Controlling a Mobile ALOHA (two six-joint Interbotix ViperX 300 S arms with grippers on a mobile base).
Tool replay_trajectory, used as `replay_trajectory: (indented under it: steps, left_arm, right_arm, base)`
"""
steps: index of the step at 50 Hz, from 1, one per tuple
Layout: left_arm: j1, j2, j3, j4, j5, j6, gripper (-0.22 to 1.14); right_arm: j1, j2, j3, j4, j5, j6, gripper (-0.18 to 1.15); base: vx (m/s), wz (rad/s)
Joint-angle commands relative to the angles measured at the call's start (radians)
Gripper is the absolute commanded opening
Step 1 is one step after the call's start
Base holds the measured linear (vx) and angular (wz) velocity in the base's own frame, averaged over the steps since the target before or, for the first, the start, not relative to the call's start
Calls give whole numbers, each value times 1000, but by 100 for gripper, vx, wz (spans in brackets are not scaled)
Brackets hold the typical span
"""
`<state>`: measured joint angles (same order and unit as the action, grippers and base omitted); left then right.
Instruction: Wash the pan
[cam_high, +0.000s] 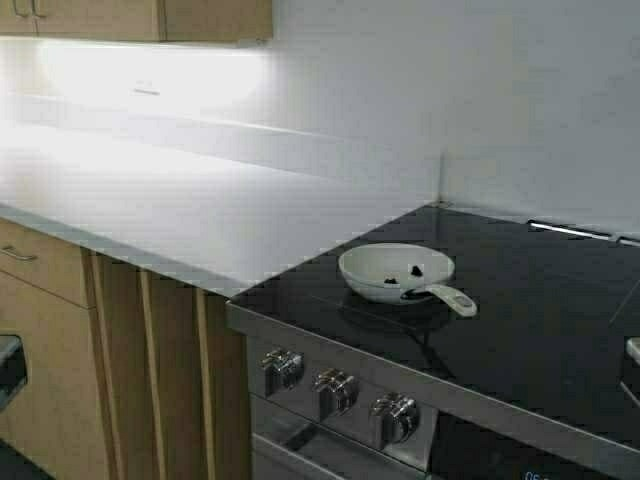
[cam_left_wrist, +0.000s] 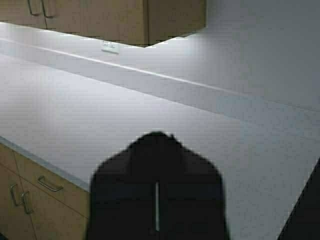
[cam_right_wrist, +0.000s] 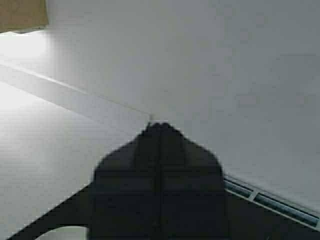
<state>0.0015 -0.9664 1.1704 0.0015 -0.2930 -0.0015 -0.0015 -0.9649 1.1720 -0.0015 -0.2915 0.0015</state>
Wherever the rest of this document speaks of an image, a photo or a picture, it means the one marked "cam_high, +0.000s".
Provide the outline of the black robot base left corner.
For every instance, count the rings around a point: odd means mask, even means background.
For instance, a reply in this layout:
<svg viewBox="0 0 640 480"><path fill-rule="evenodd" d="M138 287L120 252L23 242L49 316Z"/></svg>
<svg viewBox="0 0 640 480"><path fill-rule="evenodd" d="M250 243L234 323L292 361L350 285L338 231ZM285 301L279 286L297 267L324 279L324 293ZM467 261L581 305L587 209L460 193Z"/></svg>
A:
<svg viewBox="0 0 640 480"><path fill-rule="evenodd" d="M16 397L28 381L23 343L19 336L1 336L1 410Z"/></svg>

